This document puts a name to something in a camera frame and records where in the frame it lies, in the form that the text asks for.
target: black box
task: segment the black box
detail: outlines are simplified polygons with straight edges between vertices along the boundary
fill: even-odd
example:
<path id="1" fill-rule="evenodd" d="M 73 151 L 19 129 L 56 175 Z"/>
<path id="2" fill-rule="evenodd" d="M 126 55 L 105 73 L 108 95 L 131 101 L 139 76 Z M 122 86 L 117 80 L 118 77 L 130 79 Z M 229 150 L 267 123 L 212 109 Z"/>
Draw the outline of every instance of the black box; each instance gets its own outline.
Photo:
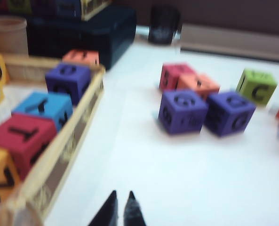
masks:
<path id="1" fill-rule="evenodd" d="M 135 11 L 115 5 L 89 21 L 24 17 L 30 55 L 62 58 L 73 48 L 95 50 L 107 70 L 133 42 L 136 31 Z"/>

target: black cup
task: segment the black cup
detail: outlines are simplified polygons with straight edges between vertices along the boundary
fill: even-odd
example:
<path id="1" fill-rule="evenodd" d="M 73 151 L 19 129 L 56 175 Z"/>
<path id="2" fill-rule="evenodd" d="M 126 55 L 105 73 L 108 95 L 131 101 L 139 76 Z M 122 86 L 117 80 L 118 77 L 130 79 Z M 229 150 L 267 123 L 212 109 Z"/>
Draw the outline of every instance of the black cup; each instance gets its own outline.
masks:
<path id="1" fill-rule="evenodd" d="M 154 5 L 151 9 L 149 42 L 171 44 L 180 21 L 180 12 L 169 5 Z"/>

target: purple block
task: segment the purple block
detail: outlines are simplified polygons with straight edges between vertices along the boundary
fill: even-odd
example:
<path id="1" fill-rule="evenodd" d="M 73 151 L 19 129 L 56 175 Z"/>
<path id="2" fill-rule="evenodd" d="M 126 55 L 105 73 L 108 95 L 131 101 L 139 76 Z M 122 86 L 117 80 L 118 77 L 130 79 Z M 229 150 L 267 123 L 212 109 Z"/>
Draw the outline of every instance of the purple block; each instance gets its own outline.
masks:
<path id="1" fill-rule="evenodd" d="M 91 79 L 86 66 L 60 63 L 45 75 L 49 92 L 68 93 L 72 104 L 77 105 L 86 91 Z"/>
<path id="2" fill-rule="evenodd" d="M 218 136 L 244 131 L 255 111 L 253 103 L 233 91 L 211 94 L 206 102 L 209 110 L 204 124 Z"/>
<path id="3" fill-rule="evenodd" d="M 170 134 L 197 132 L 207 110 L 208 105 L 191 90 L 164 91 L 158 118 Z"/>

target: pink block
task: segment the pink block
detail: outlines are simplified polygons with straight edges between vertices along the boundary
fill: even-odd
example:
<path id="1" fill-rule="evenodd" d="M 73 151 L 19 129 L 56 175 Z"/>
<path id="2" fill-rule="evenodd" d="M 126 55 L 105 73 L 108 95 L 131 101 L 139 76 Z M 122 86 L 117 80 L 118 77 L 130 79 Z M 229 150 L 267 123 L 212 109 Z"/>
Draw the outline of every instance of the pink block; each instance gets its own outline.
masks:
<path id="1" fill-rule="evenodd" d="M 159 88 L 174 90 L 177 87 L 180 75 L 195 75 L 196 72 L 187 64 L 164 64 L 162 66 Z"/>

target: brown cup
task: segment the brown cup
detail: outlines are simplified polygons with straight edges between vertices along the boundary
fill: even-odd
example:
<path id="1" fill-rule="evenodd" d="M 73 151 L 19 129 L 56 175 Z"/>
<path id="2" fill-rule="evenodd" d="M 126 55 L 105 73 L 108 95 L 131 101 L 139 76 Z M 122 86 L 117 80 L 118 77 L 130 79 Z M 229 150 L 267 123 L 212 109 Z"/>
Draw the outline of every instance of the brown cup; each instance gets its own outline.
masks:
<path id="1" fill-rule="evenodd" d="M 28 54 L 24 18 L 0 16 L 0 52 Z"/>

